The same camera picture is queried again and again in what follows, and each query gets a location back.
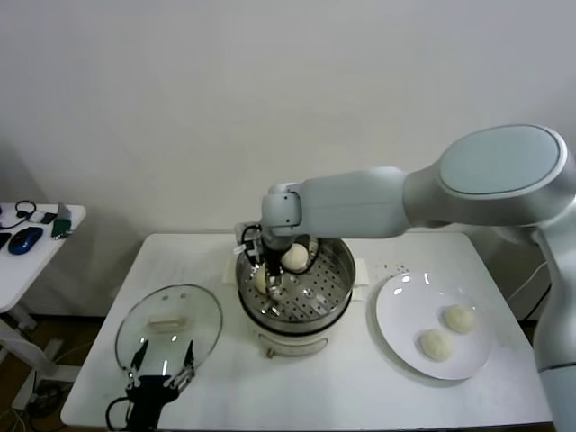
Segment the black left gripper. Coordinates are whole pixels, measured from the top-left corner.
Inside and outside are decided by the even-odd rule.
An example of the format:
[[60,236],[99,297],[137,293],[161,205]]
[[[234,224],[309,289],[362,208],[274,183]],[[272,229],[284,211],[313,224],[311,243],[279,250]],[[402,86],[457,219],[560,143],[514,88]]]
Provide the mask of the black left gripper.
[[184,351],[181,367],[170,378],[167,375],[144,375],[140,368],[149,347],[143,339],[126,368],[128,384],[126,391],[132,409],[127,421],[129,431],[156,431],[163,408],[179,396],[195,377],[194,341],[191,339]]

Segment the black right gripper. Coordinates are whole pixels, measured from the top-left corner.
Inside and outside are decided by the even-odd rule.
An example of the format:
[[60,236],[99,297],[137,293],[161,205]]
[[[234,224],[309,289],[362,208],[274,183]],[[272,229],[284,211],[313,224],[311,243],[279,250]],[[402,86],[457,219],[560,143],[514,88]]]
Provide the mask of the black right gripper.
[[[263,241],[265,267],[268,274],[265,276],[265,292],[274,302],[284,298],[284,276],[282,275],[282,257],[284,256],[284,243],[278,241]],[[262,255],[256,250],[245,253],[247,261],[254,269],[262,267]]]

